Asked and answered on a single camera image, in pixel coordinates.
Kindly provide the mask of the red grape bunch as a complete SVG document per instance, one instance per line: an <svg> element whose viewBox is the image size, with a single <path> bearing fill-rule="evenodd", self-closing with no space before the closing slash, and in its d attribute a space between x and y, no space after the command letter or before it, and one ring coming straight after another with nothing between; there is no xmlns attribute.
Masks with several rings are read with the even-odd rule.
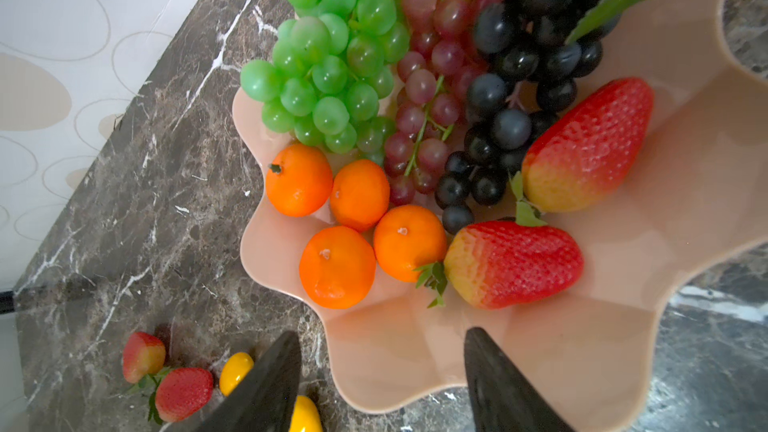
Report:
<svg viewBox="0 0 768 432"><path fill-rule="evenodd" d="M431 195L459 148L466 91L488 60L473 43L479 13L501 0L400 0L409 47L396 65L396 130L384 145L394 206Z"/></svg>

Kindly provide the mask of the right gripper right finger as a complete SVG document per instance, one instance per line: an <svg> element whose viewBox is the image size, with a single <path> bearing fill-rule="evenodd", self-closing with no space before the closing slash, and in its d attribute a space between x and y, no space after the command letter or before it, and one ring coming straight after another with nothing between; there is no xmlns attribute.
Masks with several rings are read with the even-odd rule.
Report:
<svg viewBox="0 0 768 432"><path fill-rule="evenodd" d="M483 328L466 332L464 361L478 431L572 429Z"/></svg>

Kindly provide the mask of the pink scalloped fruit bowl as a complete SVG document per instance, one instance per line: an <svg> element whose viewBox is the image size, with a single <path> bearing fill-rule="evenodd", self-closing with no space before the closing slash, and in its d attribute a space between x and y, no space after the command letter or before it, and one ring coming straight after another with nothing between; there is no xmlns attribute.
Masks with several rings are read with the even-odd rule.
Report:
<svg viewBox="0 0 768 432"><path fill-rule="evenodd" d="M647 0L604 43L587 96L637 76L655 93L649 133L622 187L558 215L586 260L549 299L496 311L448 291L376 276L346 310L317 309L330 370L355 409L388 413L466 384L466 331L484 328L575 429L621 431L643 410L670 297L711 266L767 239L767 83L730 53L724 0Z"/></svg>

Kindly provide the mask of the green grape bunch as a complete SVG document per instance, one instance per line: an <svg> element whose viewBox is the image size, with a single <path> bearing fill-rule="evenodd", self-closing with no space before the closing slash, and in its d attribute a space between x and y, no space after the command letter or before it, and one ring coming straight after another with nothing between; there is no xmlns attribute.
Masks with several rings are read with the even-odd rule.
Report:
<svg viewBox="0 0 768 432"><path fill-rule="evenodd" d="M410 34L399 0L287 0L267 60L249 61L241 87L267 131L377 164L395 131L382 111Z"/></svg>

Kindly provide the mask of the orange mandarin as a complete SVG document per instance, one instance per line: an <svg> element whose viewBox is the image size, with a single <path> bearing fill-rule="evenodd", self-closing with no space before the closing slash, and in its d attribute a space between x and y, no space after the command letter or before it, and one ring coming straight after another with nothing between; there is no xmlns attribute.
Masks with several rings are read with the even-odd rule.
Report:
<svg viewBox="0 0 768 432"><path fill-rule="evenodd" d="M377 268L371 245L356 230L335 226L315 234L303 250L299 277L308 297L330 309L347 309L370 292Z"/></svg>
<svg viewBox="0 0 768 432"><path fill-rule="evenodd" d="M388 211L375 227L373 245L380 268L406 283L415 283L420 267L441 262L447 252L440 219L429 209L417 205L403 205Z"/></svg>
<svg viewBox="0 0 768 432"><path fill-rule="evenodd" d="M284 148L268 165L265 187L270 203L281 214L309 216L329 199L333 173L323 152L295 143Z"/></svg>
<svg viewBox="0 0 768 432"><path fill-rule="evenodd" d="M371 160L351 162L334 178L330 209L341 225L365 232L374 227L387 212L389 201L387 175Z"/></svg>

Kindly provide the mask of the black grape bunch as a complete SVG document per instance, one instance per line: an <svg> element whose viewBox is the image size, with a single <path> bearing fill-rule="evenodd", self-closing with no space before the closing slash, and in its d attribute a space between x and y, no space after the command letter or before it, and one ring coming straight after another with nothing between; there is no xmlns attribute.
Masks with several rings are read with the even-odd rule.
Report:
<svg viewBox="0 0 768 432"><path fill-rule="evenodd" d="M528 148L585 99L577 80L600 65L603 38L643 1L501 0L479 13L472 39L490 69L466 91L464 149L435 190L447 232L473 223L471 203L501 201Z"/></svg>

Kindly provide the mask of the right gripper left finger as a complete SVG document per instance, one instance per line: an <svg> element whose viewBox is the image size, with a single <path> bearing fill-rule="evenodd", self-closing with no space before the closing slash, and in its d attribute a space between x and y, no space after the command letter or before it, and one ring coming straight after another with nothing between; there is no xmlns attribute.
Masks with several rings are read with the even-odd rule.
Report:
<svg viewBox="0 0 768 432"><path fill-rule="evenodd" d="M302 353L294 331L282 333L199 431L287 431L298 396Z"/></svg>

